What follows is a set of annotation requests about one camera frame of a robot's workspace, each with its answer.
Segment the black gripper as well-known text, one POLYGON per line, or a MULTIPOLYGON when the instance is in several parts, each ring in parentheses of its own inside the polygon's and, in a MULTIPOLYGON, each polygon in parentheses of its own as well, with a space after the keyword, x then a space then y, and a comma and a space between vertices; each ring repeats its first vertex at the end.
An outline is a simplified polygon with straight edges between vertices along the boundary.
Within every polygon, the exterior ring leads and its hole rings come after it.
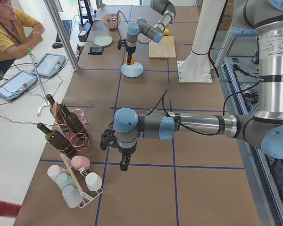
POLYGON ((132 141, 129 143, 124 143, 121 141, 117 141, 118 150, 123 155, 120 162, 121 171, 128 171, 130 155, 136 151, 137 142, 132 141))
POLYGON ((126 63, 128 65, 131 64, 131 61, 133 61, 133 53, 135 52, 135 47, 130 47, 130 46, 126 46, 126 51, 128 53, 128 56, 126 58, 126 63))

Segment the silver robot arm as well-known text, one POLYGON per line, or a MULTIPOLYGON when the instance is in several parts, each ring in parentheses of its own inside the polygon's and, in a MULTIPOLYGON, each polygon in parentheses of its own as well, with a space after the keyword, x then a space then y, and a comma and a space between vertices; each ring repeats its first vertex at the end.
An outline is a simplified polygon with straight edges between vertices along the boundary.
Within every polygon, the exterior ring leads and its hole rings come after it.
POLYGON ((122 155, 122 171, 128 169, 138 138, 166 140, 176 131, 226 135, 283 159, 283 0, 235 1, 232 29, 237 36, 247 33, 260 37, 258 110, 253 115, 220 116, 155 109, 137 114, 130 108, 119 109, 110 144, 122 155))
POLYGON ((173 3, 168 0, 152 0, 150 7, 161 14, 161 19, 154 27, 150 26, 146 19, 139 17, 135 22, 130 22, 127 27, 127 37, 125 41, 125 49, 127 51, 127 64, 131 65, 133 53, 136 51, 136 43, 138 35, 143 34, 151 41, 159 43, 163 38, 163 32, 169 24, 171 24, 176 16, 176 9, 173 3))

